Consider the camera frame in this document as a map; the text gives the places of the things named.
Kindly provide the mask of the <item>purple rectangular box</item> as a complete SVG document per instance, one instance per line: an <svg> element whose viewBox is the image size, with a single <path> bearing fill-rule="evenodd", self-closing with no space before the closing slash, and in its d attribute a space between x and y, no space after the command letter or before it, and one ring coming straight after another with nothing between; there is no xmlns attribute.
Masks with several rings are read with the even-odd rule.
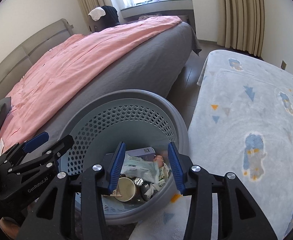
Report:
<svg viewBox="0 0 293 240"><path fill-rule="evenodd" d="M126 151L126 154L131 157L142 158L144 161L153 161L156 152L152 147L145 147Z"/></svg>

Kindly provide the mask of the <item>red white paper cup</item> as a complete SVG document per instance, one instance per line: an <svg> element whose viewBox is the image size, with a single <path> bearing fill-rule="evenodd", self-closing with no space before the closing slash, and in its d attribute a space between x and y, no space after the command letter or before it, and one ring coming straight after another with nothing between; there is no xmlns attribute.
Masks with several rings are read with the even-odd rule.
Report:
<svg viewBox="0 0 293 240"><path fill-rule="evenodd" d="M133 180L127 177L119 178L118 189L120 197L115 197L120 202L130 202L138 200L139 190L138 186Z"/></svg>

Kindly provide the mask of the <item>pink pig toy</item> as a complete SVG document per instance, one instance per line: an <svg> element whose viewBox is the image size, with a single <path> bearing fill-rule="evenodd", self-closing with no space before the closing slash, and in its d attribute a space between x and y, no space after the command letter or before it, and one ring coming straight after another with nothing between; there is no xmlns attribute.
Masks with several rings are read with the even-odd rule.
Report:
<svg viewBox="0 0 293 240"><path fill-rule="evenodd" d="M153 159L154 163L157 163L158 168L161 168L164 166L164 159L161 155L156 155Z"/></svg>

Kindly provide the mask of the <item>light green plastic wrapper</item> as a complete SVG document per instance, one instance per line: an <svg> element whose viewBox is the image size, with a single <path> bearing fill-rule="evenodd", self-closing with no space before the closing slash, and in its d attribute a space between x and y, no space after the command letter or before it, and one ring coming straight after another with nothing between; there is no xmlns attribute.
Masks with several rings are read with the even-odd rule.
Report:
<svg viewBox="0 0 293 240"><path fill-rule="evenodd" d="M121 174L128 178L141 178L144 181L158 183L159 168L153 161L144 161L142 158L131 157L125 154Z"/></svg>

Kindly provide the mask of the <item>wall socket plate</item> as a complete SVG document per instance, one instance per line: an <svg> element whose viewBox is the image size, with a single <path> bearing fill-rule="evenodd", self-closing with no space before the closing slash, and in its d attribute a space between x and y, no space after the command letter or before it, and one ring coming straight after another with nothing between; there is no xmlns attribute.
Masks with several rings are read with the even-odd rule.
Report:
<svg viewBox="0 0 293 240"><path fill-rule="evenodd" d="M282 69L282 70L286 70L286 66L287 66L287 64L286 64L286 62L283 60L283 61L281 62L281 69Z"/></svg>

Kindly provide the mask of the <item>chair with dark clothes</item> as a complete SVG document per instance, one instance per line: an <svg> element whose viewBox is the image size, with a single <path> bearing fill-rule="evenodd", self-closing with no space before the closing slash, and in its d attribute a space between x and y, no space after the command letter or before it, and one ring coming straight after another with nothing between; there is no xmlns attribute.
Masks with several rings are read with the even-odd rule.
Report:
<svg viewBox="0 0 293 240"><path fill-rule="evenodd" d="M106 15L102 17L98 21L93 21L90 16L88 16L89 19L89 29L92 33L102 31L106 28L113 28L121 23L119 22L118 12L116 8L104 5L102 8L105 10Z"/></svg>

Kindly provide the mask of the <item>white cloth on chair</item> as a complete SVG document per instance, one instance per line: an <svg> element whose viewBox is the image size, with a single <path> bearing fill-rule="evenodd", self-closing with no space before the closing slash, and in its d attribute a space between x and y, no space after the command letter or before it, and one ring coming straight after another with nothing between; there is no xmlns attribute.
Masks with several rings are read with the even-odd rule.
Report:
<svg viewBox="0 0 293 240"><path fill-rule="evenodd" d="M106 15L105 10L102 7L96 7L95 9L91 10L88 13L88 16L90 16L90 18L93 21L98 21L100 20L102 17L104 17Z"/></svg>

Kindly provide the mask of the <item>light blue patterned blanket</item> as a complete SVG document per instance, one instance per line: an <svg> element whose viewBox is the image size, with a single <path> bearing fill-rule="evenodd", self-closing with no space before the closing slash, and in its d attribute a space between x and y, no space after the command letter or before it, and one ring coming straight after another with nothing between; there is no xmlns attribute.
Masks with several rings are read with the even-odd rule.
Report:
<svg viewBox="0 0 293 240"><path fill-rule="evenodd" d="M278 239L293 239L293 75L228 50L210 52L188 129L193 163L233 172Z"/></svg>

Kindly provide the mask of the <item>grey headboard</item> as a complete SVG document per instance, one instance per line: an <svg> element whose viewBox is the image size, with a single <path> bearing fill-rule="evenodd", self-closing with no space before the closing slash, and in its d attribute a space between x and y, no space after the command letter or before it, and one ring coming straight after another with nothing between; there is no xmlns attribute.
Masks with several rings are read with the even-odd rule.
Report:
<svg viewBox="0 0 293 240"><path fill-rule="evenodd" d="M12 90L16 83L50 49L73 35L73 25L62 18L17 46L0 63L0 100Z"/></svg>

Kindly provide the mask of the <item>right beige curtain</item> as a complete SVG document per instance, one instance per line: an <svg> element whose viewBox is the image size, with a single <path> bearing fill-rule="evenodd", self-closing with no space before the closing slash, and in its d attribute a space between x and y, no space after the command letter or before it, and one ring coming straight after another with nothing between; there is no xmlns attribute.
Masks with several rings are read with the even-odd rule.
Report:
<svg viewBox="0 0 293 240"><path fill-rule="evenodd" d="M217 44L259 57L264 42L264 0L219 0Z"/></svg>

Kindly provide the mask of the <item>pink bed cover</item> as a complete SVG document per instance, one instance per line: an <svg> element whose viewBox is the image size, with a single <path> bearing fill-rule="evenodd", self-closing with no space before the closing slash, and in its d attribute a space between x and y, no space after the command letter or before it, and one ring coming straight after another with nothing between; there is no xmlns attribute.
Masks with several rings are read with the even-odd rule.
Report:
<svg viewBox="0 0 293 240"><path fill-rule="evenodd" d="M151 17L87 36L75 34L46 52L8 93L12 107L0 129L4 149L31 139L110 64L181 22L177 16Z"/></svg>

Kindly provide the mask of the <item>grey perforated trash basket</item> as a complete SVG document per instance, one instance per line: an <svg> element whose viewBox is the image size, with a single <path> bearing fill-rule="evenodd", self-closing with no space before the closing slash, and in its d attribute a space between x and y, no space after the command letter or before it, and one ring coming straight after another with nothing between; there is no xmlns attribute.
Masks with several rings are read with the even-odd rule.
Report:
<svg viewBox="0 0 293 240"><path fill-rule="evenodd" d="M168 152L188 154L189 140L183 118L165 98L138 89L104 95L73 116L61 132L67 135L74 143L61 171L77 177L100 166L111 178L102 194L108 224L145 220L176 193Z"/></svg>

